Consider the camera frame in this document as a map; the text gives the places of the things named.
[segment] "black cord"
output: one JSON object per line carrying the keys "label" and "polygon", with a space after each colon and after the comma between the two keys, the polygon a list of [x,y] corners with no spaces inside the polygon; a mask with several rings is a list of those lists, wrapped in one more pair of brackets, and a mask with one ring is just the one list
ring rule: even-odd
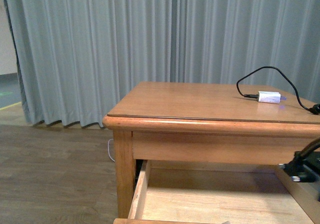
{"label": "black cord", "polygon": [[289,84],[292,86],[292,88],[294,89],[294,91],[295,91],[295,93],[296,93],[296,94],[295,94],[295,95],[296,95],[296,99],[298,100],[298,103],[300,104],[300,106],[301,106],[302,108],[304,108],[305,110],[310,111],[309,108],[305,107],[305,106],[301,103],[300,98],[299,98],[299,94],[298,94],[298,90],[297,90],[297,88],[294,86],[294,84],[285,76],[284,73],[282,73],[282,71],[281,71],[280,69],[278,69],[278,68],[276,68],[276,67],[273,67],[273,66],[263,66],[263,67],[261,67],[261,68],[256,69],[255,71],[251,72],[250,74],[246,75],[245,77],[239,79],[238,82],[236,83],[236,86],[237,86],[236,88],[237,88],[237,90],[238,90],[238,92],[239,92],[239,94],[240,94],[241,96],[243,96],[243,97],[245,97],[245,98],[258,98],[258,95],[256,95],[256,94],[242,94],[241,91],[240,91],[240,89],[239,89],[239,83],[240,83],[242,80],[248,78],[250,75],[252,75],[252,74],[254,74],[255,72],[258,72],[259,70],[264,69],[264,68],[271,68],[271,69],[277,70],[277,71],[282,75],[282,77],[285,78],[286,81],[288,81],[288,83],[289,83]]}
{"label": "black cord", "polygon": [[299,153],[301,159],[306,159],[307,156],[310,155],[314,150],[320,148],[320,137],[314,139],[311,143],[309,143],[303,150]]}

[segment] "wooden floor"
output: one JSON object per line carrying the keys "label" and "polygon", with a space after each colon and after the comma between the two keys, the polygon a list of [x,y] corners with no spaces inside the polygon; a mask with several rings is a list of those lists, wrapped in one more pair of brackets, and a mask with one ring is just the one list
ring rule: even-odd
{"label": "wooden floor", "polygon": [[32,127],[0,110],[0,224],[111,224],[117,216],[109,130]]}

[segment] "black power cord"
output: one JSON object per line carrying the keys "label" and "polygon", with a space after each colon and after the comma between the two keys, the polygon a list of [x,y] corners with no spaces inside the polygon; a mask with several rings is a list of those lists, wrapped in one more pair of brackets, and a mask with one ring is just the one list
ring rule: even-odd
{"label": "black power cord", "polygon": [[294,91],[295,91],[295,93],[296,93],[296,94],[295,94],[295,95],[296,95],[296,99],[298,100],[298,103],[300,104],[300,106],[301,106],[302,108],[304,108],[305,110],[307,110],[307,111],[309,111],[309,112],[312,112],[313,114],[319,114],[319,113],[320,113],[320,104],[316,104],[316,105],[314,105],[312,108],[307,108],[307,107],[305,107],[305,106],[301,103],[301,100],[300,100],[300,97],[299,97],[299,94],[298,94],[298,90],[297,90],[297,88],[295,87],[295,85],[285,76],[284,73],[282,73],[282,71],[281,71],[280,69],[278,69],[278,68],[276,68],[276,67],[273,67],[273,66],[263,66],[263,67],[260,67],[260,68],[256,69],[255,71],[251,72],[250,74],[246,75],[245,77],[239,79],[238,82],[236,83],[236,86],[237,86],[236,88],[237,88],[237,90],[238,90],[238,92],[239,92],[239,94],[240,94],[241,96],[243,96],[243,97],[245,97],[245,98],[254,98],[254,99],[257,99],[257,98],[258,98],[258,95],[257,95],[257,94],[242,94],[241,91],[240,91],[240,89],[239,89],[239,83],[240,83],[242,80],[248,78],[248,77],[251,76],[252,74],[254,74],[254,73],[256,73],[256,72],[258,72],[259,70],[264,69],[264,68],[275,69],[276,71],[278,71],[278,72],[282,75],[283,78],[285,78],[286,81],[288,81],[288,83],[289,83],[289,84],[292,86],[292,88],[294,89]]}

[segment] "table top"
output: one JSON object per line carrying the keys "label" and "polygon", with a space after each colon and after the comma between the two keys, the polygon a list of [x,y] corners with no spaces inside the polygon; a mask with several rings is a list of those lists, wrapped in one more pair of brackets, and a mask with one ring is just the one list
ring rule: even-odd
{"label": "table top", "polygon": [[[240,89],[248,94],[280,92],[286,100],[259,103],[243,98],[234,84],[142,82],[107,117],[320,124],[320,115],[300,107],[295,95],[270,86],[240,85]],[[306,107],[314,105],[301,101]]]}

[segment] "open drawer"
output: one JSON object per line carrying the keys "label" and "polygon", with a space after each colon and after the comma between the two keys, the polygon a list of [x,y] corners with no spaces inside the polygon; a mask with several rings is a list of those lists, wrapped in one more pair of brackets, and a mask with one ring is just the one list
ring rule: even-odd
{"label": "open drawer", "polygon": [[284,185],[305,195],[274,166],[144,161],[129,217],[115,224],[320,223],[319,202],[305,208],[312,221]]}

